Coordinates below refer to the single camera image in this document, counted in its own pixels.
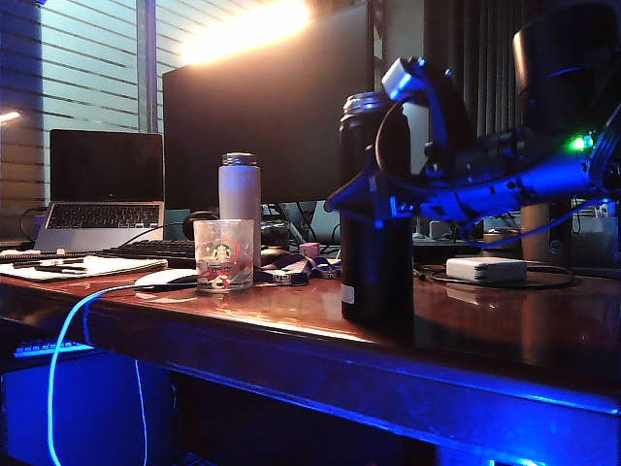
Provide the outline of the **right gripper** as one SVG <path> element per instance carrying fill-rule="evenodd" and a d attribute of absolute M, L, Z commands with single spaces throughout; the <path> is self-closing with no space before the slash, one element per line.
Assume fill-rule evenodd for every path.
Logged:
<path fill-rule="evenodd" d="M 375 222 L 424 216 L 466 224 L 474 210 L 463 204 L 454 189 L 421 186 L 385 170 L 379 145 L 375 145 L 376 170 L 364 170 L 333 192 L 325 201 L 328 212 L 374 215 Z"/>

